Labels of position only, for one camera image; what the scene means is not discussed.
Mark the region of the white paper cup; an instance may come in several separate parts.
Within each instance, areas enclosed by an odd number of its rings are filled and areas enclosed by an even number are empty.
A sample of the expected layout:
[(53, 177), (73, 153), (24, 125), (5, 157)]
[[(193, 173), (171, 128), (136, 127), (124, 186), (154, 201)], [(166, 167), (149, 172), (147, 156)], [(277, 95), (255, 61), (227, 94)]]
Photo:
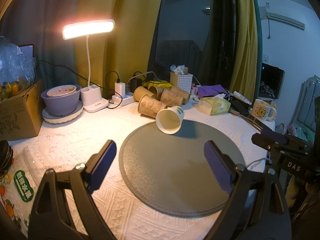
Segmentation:
[(165, 134), (175, 134), (181, 128), (183, 118), (184, 110), (180, 106), (172, 106), (157, 113), (156, 125)]

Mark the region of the brown paper cup middle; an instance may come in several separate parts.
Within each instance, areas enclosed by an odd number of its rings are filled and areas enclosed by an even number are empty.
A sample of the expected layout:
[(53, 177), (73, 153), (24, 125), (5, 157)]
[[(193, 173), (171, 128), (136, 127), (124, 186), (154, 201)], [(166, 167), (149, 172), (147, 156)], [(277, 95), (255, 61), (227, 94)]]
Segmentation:
[(172, 107), (172, 106), (181, 107), (183, 104), (183, 96), (180, 96), (171, 90), (165, 89), (162, 92), (160, 101), (169, 107)]

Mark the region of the brown paper cup left rear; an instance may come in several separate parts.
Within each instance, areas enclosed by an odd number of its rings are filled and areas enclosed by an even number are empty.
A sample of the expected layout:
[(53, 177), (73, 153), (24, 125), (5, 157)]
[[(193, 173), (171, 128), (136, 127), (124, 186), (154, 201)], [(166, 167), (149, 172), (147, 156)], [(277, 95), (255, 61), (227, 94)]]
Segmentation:
[(133, 93), (133, 98), (135, 101), (140, 101), (140, 99), (145, 95), (150, 96), (152, 98), (156, 98), (156, 95), (154, 93), (144, 88), (143, 86), (139, 86), (135, 89)]

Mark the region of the fruit printed plastic bag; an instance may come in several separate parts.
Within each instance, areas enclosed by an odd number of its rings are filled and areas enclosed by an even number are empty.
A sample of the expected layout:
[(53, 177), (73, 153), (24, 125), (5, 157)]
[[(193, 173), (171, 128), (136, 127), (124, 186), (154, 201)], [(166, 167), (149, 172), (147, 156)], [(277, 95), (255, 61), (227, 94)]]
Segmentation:
[(1, 204), (5, 213), (25, 236), (29, 231), (30, 213), (37, 191), (31, 171), (32, 161), (20, 154), (1, 178)]

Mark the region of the white tube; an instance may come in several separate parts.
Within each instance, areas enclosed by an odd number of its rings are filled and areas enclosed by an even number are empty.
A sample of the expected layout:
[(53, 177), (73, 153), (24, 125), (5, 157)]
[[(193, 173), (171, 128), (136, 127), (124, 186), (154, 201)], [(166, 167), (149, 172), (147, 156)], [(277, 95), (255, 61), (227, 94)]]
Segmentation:
[(246, 104), (248, 104), (248, 105), (252, 105), (252, 102), (251, 101), (249, 101), (245, 96), (243, 96), (241, 93), (239, 93), (239, 92), (237, 92), (237, 91), (234, 91), (233, 92), (233, 96), (236, 98), (236, 99), (238, 99), (238, 100), (240, 100), (240, 101), (242, 101), (242, 102), (244, 102), (244, 103), (246, 103)]

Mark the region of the black laptop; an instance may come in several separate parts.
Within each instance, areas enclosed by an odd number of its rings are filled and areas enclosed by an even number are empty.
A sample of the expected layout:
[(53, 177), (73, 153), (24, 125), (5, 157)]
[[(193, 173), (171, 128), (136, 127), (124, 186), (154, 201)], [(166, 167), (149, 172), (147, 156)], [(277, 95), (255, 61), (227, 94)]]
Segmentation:
[(277, 100), (283, 84), (285, 72), (275, 66), (262, 63), (258, 96)]

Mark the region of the small pink box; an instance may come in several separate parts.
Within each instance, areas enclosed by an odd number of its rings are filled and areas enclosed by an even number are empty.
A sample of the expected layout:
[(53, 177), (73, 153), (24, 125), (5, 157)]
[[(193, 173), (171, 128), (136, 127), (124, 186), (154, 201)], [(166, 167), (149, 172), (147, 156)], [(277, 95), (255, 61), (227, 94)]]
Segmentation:
[(191, 91), (190, 91), (191, 95), (197, 95), (198, 90), (199, 90), (199, 87), (197, 85), (192, 85)]

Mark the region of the round grey placemat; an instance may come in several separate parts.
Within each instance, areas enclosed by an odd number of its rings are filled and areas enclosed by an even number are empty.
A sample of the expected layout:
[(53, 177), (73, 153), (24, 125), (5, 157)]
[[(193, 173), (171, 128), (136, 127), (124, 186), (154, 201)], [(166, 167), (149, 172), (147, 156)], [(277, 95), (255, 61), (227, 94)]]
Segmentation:
[(242, 153), (227, 135), (206, 124), (184, 120), (173, 134), (155, 122), (134, 130), (119, 151), (119, 169), (130, 191), (147, 206), (178, 217), (207, 216), (220, 211), (228, 198), (204, 156), (212, 140), (236, 164)]

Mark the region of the white lattice basket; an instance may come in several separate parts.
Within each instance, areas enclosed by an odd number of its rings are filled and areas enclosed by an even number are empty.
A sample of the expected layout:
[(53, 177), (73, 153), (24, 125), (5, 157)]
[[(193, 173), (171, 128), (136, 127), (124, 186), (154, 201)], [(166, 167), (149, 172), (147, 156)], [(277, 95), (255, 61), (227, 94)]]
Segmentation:
[(170, 83), (173, 86), (178, 87), (186, 91), (187, 93), (191, 92), (191, 86), (193, 83), (193, 75), (192, 74), (175, 74), (173, 72), (170, 73)]

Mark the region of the purple bowl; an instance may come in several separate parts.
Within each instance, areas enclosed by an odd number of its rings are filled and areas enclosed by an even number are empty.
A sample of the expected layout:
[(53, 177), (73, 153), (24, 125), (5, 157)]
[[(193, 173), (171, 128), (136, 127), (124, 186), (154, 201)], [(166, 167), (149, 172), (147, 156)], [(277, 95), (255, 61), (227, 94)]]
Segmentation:
[(47, 90), (41, 93), (41, 98), (47, 107), (47, 110), (58, 116), (67, 115), (75, 110), (78, 101), (80, 100), (80, 85), (75, 85), (76, 91), (72, 94), (68, 94), (60, 97), (48, 97)]

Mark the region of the yellow bag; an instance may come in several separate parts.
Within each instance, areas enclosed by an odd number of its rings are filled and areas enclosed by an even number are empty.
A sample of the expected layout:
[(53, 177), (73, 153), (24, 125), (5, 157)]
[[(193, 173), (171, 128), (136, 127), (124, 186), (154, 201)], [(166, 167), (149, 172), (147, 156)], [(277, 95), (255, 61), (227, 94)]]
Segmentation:
[(142, 86), (147, 89), (154, 86), (168, 90), (171, 90), (171, 88), (173, 87), (173, 85), (167, 81), (146, 81), (142, 84)]

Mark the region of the air conditioner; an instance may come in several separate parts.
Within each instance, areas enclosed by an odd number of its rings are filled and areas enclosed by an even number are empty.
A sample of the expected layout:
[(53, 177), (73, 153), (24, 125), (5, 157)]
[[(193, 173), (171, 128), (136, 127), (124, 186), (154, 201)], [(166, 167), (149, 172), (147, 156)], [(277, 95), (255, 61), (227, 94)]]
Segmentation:
[(260, 11), (261, 20), (268, 19), (272, 21), (277, 21), (283, 24), (290, 25), (300, 30), (305, 30), (305, 23), (302, 21), (299, 21), (297, 18), (292, 18), (283, 14), (270, 12), (269, 10), (267, 10), (267, 7), (259, 7), (259, 11)]

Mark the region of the pink small bowl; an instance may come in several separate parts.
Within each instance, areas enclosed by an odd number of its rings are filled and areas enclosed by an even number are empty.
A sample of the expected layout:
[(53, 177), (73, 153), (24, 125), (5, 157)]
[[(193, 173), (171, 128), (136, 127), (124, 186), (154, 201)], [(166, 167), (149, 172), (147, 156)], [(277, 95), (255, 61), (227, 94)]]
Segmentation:
[(60, 96), (65, 96), (68, 94), (72, 94), (76, 91), (76, 86), (75, 85), (63, 85), (63, 86), (57, 86), (54, 88), (51, 88), (47, 91), (47, 96), (48, 97), (60, 97)]

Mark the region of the white power strip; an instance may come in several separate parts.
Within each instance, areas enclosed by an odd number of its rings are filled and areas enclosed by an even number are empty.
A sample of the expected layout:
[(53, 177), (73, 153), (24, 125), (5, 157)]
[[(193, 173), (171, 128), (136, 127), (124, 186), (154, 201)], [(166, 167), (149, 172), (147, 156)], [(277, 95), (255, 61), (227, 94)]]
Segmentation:
[(111, 102), (116, 106), (126, 106), (135, 102), (133, 98), (133, 93), (127, 93), (124, 97), (120, 97), (118, 95), (113, 95)]

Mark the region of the white charger plug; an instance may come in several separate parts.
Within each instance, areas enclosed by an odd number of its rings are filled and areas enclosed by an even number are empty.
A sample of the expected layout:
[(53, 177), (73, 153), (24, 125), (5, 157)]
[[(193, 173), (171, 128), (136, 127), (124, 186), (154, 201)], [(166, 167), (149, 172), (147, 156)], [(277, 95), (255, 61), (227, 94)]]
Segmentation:
[(114, 92), (116, 96), (124, 98), (126, 96), (126, 84), (123, 82), (116, 82), (114, 84)]

